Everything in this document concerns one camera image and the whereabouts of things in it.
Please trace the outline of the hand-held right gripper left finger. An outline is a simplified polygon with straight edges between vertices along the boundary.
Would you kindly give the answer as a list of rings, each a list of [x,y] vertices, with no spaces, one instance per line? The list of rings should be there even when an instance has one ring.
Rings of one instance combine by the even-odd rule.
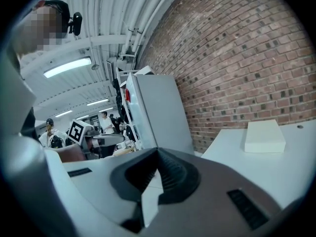
[[[134,203],[121,199],[110,182],[116,165],[132,154],[63,163],[56,152],[45,151],[56,192],[75,229],[75,237],[150,237],[121,226],[134,214]]]

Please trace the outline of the grey refrigerator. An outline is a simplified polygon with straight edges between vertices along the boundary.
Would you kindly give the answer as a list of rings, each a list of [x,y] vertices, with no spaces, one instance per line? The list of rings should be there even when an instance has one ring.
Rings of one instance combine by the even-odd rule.
[[[130,74],[126,88],[142,149],[160,147],[194,154],[187,117],[173,76]]]

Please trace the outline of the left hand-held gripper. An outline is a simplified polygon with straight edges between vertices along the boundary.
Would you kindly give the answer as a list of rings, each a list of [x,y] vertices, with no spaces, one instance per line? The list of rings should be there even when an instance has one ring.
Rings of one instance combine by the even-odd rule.
[[[72,120],[67,138],[81,147],[86,158],[99,158],[100,146],[112,146],[125,140],[120,134],[100,135],[98,127],[77,119]]]

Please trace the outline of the flat white box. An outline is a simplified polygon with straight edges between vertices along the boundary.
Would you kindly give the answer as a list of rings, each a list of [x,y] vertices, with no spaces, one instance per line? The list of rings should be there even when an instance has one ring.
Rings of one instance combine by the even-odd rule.
[[[283,153],[285,146],[285,138],[275,119],[248,123],[244,143],[246,153]]]

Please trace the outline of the person's left forearm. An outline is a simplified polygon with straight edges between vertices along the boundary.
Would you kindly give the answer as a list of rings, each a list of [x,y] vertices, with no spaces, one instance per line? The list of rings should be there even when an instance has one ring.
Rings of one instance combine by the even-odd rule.
[[[85,154],[78,144],[57,149],[56,152],[63,163],[86,160]]]

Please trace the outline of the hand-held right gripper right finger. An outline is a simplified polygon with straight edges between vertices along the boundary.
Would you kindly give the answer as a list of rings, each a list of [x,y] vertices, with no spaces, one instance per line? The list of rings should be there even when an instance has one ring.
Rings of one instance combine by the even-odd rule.
[[[243,237],[253,233],[256,217],[237,206],[235,195],[271,220],[281,212],[278,203],[262,188],[232,168],[188,153],[169,153],[194,165],[200,173],[197,189],[182,203],[160,205],[145,228],[145,237]]]

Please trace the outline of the white cardboard sheet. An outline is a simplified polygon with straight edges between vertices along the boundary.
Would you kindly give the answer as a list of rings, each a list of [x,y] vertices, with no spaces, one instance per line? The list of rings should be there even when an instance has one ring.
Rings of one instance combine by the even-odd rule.
[[[154,75],[154,71],[151,69],[150,66],[145,66],[140,70],[137,70],[134,75]]]

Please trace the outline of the white ceiling pipes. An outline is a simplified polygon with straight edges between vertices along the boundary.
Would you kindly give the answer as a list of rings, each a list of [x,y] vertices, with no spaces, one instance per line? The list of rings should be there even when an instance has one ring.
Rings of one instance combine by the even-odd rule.
[[[156,14],[169,0],[136,0],[131,8],[131,17],[127,25],[125,44],[119,54],[120,59],[127,57],[128,49],[131,48],[133,55],[136,55],[141,41]]]

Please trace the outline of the pile of black bags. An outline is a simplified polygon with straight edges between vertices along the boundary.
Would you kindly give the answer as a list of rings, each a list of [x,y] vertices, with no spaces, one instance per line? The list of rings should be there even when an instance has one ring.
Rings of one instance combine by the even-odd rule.
[[[119,116],[120,116],[121,120],[127,124],[126,129],[125,129],[126,135],[129,138],[129,140],[136,142],[136,139],[135,139],[135,136],[133,135],[131,126],[129,125],[129,120],[128,120],[125,108],[124,108],[123,103],[122,103],[122,95],[120,92],[119,82],[117,79],[113,80],[112,86],[114,87],[114,89],[116,90],[116,93],[117,93],[116,103],[117,103]]]

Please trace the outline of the white desk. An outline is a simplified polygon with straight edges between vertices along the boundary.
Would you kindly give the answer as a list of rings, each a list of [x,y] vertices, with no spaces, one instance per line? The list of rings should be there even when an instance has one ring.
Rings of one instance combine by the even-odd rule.
[[[307,193],[316,175],[316,119],[280,129],[286,141],[283,153],[246,153],[246,129],[222,129],[202,157],[231,167],[285,208]]]

